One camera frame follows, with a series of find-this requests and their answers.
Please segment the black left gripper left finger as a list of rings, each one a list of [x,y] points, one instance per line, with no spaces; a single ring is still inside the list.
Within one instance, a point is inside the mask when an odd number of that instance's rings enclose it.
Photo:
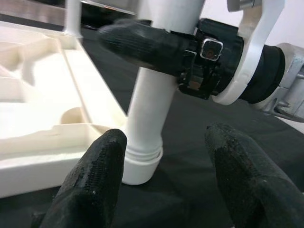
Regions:
[[[34,213],[33,228],[110,228],[124,171],[125,134],[110,129],[98,137],[66,176],[46,213]]]

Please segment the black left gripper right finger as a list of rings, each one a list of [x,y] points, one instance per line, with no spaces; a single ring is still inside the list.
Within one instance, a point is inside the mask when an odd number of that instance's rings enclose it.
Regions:
[[[235,228],[302,228],[304,195],[253,138],[223,123],[205,143]]]

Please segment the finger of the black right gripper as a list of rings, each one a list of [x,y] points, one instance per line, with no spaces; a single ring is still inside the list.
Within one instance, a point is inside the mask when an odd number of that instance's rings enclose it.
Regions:
[[[172,76],[188,70],[188,41],[164,29],[153,28],[146,20],[119,20],[98,30],[98,43],[135,64]]]

